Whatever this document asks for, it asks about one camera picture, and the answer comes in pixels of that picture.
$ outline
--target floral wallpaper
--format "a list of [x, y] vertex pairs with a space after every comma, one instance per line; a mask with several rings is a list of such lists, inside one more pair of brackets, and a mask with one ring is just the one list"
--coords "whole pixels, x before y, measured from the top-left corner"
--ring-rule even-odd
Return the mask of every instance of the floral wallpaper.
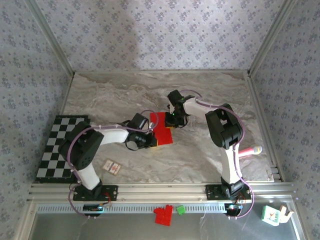
[[75, 71], [249, 68], [283, 0], [36, 0]]
[[69, 78], [24, 2], [0, 6], [0, 239], [9, 240]]
[[287, 181], [320, 239], [320, 2], [298, 1], [254, 77]]

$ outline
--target red lego brick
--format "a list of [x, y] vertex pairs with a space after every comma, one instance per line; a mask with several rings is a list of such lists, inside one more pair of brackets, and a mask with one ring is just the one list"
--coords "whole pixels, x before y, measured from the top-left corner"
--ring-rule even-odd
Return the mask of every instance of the red lego brick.
[[157, 207], [155, 210], [153, 210], [153, 212], [156, 214], [155, 223], [170, 226], [173, 209], [173, 206], [166, 205], [165, 208]]
[[[157, 126], [154, 128], [154, 136], [158, 141], [158, 146], [165, 144], [172, 144], [174, 141], [172, 139], [170, 128], [165, 127], [165, 112], [156, 113], [159, 119]], [[157, 117], [155, 113], [150, 113], [150, 121], [152, 123], [157, 122]]]

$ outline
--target checkerboard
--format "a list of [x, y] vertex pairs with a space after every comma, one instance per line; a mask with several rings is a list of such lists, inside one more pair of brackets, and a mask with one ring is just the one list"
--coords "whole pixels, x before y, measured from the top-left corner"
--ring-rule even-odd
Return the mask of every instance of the checkerboard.
[[87, 115], [57, 115], [49, 135], [40, 163], [36, 181], [40, 183], [74, 183], [75, 176], [64, 158], [58, 153], [58, 147], [79, 123], [90, 123]]

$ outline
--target green lego brick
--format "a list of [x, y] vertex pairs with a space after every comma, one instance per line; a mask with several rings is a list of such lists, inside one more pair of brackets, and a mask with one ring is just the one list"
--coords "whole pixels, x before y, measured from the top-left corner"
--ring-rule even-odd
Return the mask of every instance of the green lego brick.
[[261, 220], [272, 226], [278, 226], [280, 222], [280, 211], [270, 206], [264, 206]]
[[185, 206], [181, 205], [176, 208], [176, 211], [178, 212], [179, 215], [182, 215], [186, 213], [186, 208]]

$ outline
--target gray marble table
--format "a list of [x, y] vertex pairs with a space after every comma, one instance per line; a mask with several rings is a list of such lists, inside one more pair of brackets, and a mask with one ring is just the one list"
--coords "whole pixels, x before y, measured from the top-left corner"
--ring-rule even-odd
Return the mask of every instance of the gray marble table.
[[[172, 90], [192, 89], [208, 103], [229, 103], [241, 117], [246, 136], [240, 149], [264, 146], [246, 82], [241, 76], [221, 72], [126, 72], [87, 73], [74, 76], [64, 114], [89, 115], [94, 125], [110, 125], [132, 119], [145, 109], [167, 110]], [[219, 182], [220, 149], [206, 122], [194, 116], [182, 129], [172, 129], [173, 144], [138, 151], [124, 144], [102, 145], [93, 166], [104, 183]], [[111, 159], [122, 164], [117, 176], [102, 167]], [[273, 181], [265, 152], [240, 159], [242, 174], [249, 181]]]

